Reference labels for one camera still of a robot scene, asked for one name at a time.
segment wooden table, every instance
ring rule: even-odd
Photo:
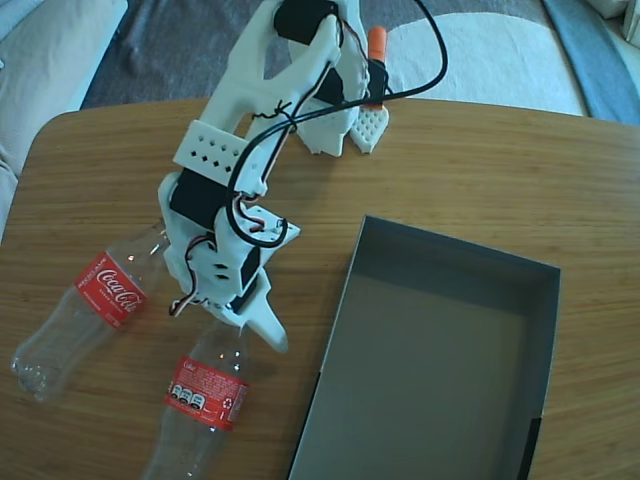
[[[140,475],[177,359],[210,321],[198,308],[167,318],[178,294],[168,274],[155,305],[86,359],[57,406],[29,401],[7,367],[94,254],[159,216],[156,189],[203,106],[87,110],[36,139],[0,248],[0,478]],[[253,338],[253,388],[210,478],[286,478],[365,213],[561,266],[532,478],[638,478],[640,130],[446,102],[390,110],[371,156],[351,144],[340,159],[312,156],[291,138],[278,161],[264,203],[303,229],[268,268],[291,348],[278,355]]]

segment bottle label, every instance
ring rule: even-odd
[[[120,328],[147,300],[107,252],[98,255],[74,285],[87,304],[113,328]]]
[[[231,430],[248,388],[231,375],[183,356],[164,402],[210,427]]]

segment plastic bottle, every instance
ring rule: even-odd
[[[39,402],[59,394],[77,363],[139,311],[164,268],[164,223],[114,243],[78,276],[40,329],[20,345],[11,371]]]
[[[221,321],[182,357],[169,390],[151,461],[142,480],[198,480],[224,445],[248,385],[242,329]]]

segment gray carpet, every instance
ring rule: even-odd
[[[227,55],[260,0],[129,0],[83,108],[213,93]],[[494,12],[547,25],[540,0],[427,0],[434,15]],[[392,29],[421,18],[411,0],[362,0],[365,28]],[[283,42],[267,73],[288,61]]]

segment open box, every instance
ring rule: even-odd
[[[290,480],[520,480],[560,270],[366,217]]]

